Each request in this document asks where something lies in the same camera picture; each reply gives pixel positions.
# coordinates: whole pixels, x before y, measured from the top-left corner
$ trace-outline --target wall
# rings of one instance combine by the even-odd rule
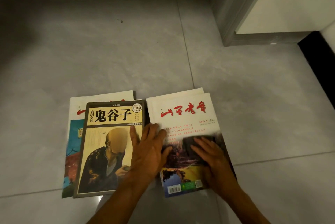
[[[335,21],[321,31],[322,36],[335,52]]]
[[[335,19],[335,0],[258,0],[237,34],[321,30]]]

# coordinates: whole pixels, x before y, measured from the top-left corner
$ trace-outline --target grey tile floor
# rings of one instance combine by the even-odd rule
[[[1,32],[0,223],[85,223],[61,199],[69,98],[211,93],[237,178],[272,223],[333,223],[335,110],[297,45],[223,47],[204,0],[22,5]],[[147,191],[130,223],[239,223],[208,190]]]

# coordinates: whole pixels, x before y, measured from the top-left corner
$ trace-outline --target qr code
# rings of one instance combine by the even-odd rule
[[[167,192],[169,194],[181,192],[181,191],[182,191],[182,188],[180,187],[180,184],[167,187]]]
[[[202,187],[202,182],[201,182],[201,180],[196,180],[196,181],[194,181],[195,182],[195,187],[196,188],[201,188]]]

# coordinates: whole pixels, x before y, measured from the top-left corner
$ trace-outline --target black object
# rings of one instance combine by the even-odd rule
[[[316,78],[335,108],[335,54],[319,31],[298,43]]]
[[[206,139],[208,139],[209,141],[215,141],[215,137],[213,136],[201,136],[204,137]],[[192,150],[191,148],[192,146],[197,146],[199,148],[201,148],[201,146],[198,145],[197,142],[194,141],[194,137],[184,137],[183,138],[183,149],[186,151],[186,154],[188,157],[190,157],[191,159],[197,160],[199,164],[202,164],[204,166],[208,166],[208,163],[206,161],[204,161],[194,150]]]

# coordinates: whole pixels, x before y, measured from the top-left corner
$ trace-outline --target guiguzi book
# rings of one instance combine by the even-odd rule
[[[161,171],[166,197],[208,188],[203,174],[206,163],[190,148],[196,145],[194,137],[216,142],[233,171],[209,93],[153,101],[152,110],[154,122],[167,132],[162,150],[173,147]]]
[[[130,170],[130,126],[141,135],[144,101],[87,103],[73,197],[111,194]]]
[[[87,102],[124,101],[133,99],[133,91],[72,97],[70,99],[62,198],[73,197]]]

